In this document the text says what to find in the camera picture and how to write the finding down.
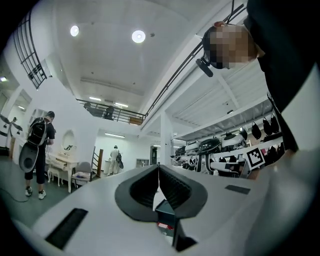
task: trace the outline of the white jacket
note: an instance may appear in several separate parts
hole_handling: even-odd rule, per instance
[[[119,154],[119,149],[114,149],[114,150],[112,150],[111,151],[111,154],[110,154],[110,156],[111,156],[111,160],[116,160],[117,159],[117,156],[118,156],[118,154]]]

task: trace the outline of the white pants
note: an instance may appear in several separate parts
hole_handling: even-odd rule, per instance
[[[117,174],[119,169],[119,164],[117,160],[111,160],[110,167],[109,167],[109,175],[110,174]]]

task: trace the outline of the green floor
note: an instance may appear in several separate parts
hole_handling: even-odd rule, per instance
[[[0,156],[0,196],[11,217],[28,227],[31,227],[43,213],[69,195],[68,183],[64,182],[58,187],[57,180],[55,178],[51,183],[48,183],[48,180],[45,181],[46,197],[39,200],[36,175],[34,174],[31,181],[32,196],[27,202],[16,202],[3,190],[10,193],[17,201],[26,200],[28,197],[25,196],[24,173],[7,156]]]

